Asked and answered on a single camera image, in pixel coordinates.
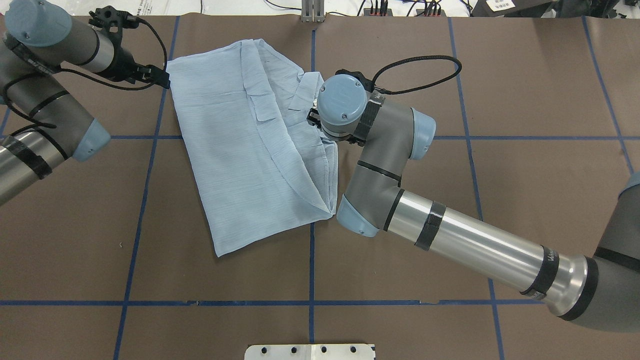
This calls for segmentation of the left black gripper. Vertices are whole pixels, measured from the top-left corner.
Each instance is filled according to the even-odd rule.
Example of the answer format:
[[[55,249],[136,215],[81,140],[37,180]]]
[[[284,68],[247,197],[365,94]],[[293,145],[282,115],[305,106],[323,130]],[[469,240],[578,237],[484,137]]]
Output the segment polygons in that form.
[[[170,89],[170,75],[166,70],[137,63],[122,46],[124,30],[138,28],[140,18],[112,6],[99,7],[89,15],[89,24],[97,36],[96,53],[89,62],[91,73],[112,82],[143,82]]]

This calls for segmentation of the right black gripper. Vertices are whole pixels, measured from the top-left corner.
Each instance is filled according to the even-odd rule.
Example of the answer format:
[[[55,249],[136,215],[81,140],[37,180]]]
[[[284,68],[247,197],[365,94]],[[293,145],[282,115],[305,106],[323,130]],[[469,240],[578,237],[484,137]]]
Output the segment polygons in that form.
[[[315,107],[311,107],[311,109],[307,114],[306,120],[309,125],[317,128],[321,132],[323,131],[322,119],[320,117],[318,110]]]

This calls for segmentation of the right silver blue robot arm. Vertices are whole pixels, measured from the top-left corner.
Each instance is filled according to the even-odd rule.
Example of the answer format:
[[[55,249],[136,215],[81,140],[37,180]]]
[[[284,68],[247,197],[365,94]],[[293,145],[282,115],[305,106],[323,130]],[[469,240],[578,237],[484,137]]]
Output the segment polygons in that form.
[[[542,302],[592,330],[639,331],[639,173],[631,174],[592,256],[562,255],[402,188],[409,160],[434,141],[435,120],[388,100],[365,79],[325,80],[307,117],[334,141],[362,146],[336,218],[375,237],[388,231]]]

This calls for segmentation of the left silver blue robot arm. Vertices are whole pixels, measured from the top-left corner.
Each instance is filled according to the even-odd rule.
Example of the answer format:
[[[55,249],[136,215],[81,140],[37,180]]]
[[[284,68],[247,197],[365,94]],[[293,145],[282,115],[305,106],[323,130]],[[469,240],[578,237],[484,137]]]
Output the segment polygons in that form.
[[[119,91],[170,88],[169,54],[147,21],[113,6],[89,12],[86,23],[47,0],[13,0],[1,37],[1,103],[27,125],[1,141],[1,199],[5,204],[48,177],[69,158],[84,162],[110,133],[55,75],[78,75]],[[162,67],[138,63],[122,45],[124,30],[144,25],[160,44]]]

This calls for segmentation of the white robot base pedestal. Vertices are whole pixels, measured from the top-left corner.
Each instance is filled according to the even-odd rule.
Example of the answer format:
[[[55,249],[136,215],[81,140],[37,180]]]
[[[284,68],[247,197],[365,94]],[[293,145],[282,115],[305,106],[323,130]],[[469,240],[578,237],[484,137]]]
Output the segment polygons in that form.
[[[247,347],[245,360],[376,360],[374,344],[254,344]]]

